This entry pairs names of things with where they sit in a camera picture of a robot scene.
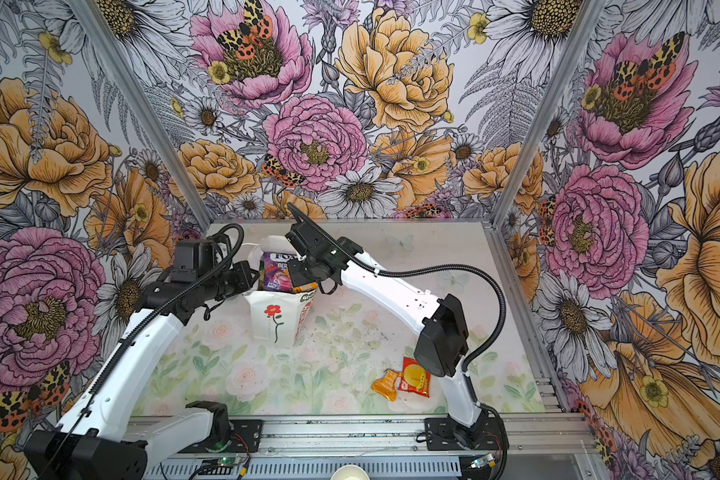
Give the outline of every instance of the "mounting plate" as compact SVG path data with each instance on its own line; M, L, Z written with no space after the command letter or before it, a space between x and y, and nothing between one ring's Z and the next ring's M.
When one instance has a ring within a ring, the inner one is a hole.
M454 437L454 422L449 417L429 417L424 419L424 432L427 434L427 450L441 452L443 450L461 450ZM498 450L499 424L496 418L489 417L478 439L474 450Z
M259 442L262 434L262 420L235 420L230 418L232 438L230 443L221 449L214 449L214 446L207 446L203 443L196 443L184 448L180 453L245 453L246 446L235 437L235 434L242 437L248 444L250 453L259 451Z

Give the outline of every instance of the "snack package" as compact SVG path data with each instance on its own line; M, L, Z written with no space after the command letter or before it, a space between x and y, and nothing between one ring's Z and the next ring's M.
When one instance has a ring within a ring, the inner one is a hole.
M403 373L398 390L413 392L429 398L429 380L432 375L408 357L403 357Z
M393 402L398 398L398 393L394 389L394 382L398 379L399 376L400 372L396 372L395 370L387 370L387 374L384 375L384 378L376 380L373 385L371 385L371 390L378 393L379 395L384 395L387 400Z
M264 259L259 260L259 288L258 290L264 290Z
M317 288L317 283L307 283L306 285L294 286L293 293L311 292Z
M293 293L288 275L288 260L291 258L296 258L296 255L264 252L264 291Z

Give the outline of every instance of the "orange wrapper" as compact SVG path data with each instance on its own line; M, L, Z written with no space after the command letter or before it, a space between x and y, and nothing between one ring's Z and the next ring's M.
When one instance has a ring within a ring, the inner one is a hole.
M413 392L429 398L429 380L432 375L424 370L416 360L403 357L403 374L398 390Z
M398 398L398 393L394 389L394 381L397 380L399 376L400 372L387 369L387 374L384 375L384 378L376 380L371 386L371 390L379 395L384 395L387 400L393 402Z

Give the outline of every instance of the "red snack packet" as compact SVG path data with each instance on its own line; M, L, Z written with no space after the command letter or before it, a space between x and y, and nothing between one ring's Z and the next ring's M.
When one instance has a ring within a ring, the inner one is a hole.
M416 360L403 357L403 372L400 377L398 390L417 393L429 398L429 380L432 375L424 370Z

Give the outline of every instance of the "purple snack package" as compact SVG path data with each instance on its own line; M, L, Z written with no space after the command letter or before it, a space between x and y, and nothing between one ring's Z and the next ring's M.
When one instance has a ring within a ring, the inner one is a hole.
M296 258L291 254L264 252L264 290L267 292L293 293L293 284L288 274L288 260Z

